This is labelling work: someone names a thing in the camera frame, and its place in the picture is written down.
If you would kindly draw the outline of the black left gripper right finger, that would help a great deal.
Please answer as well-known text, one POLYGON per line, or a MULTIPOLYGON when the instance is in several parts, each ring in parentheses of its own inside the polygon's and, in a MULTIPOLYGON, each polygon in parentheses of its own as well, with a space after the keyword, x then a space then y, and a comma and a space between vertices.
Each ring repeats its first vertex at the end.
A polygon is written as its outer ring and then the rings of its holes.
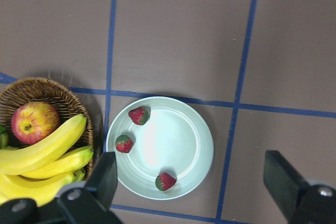
POLYGON ((279 152, 265 152, 263 182, 287 223, 335 223, 335 187, 305 179, 279 152))

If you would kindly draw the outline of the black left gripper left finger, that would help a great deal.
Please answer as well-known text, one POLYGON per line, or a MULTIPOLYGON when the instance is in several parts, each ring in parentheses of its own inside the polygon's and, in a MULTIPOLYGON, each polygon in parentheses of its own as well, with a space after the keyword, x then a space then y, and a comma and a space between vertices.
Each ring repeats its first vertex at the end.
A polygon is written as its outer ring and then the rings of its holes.
POLYGON ((104 152, 86 182, 64 186, 38 207, 30 197, 1 205, 1 223, 121 223, 110 211, 118 184, 115 152, 104 152))

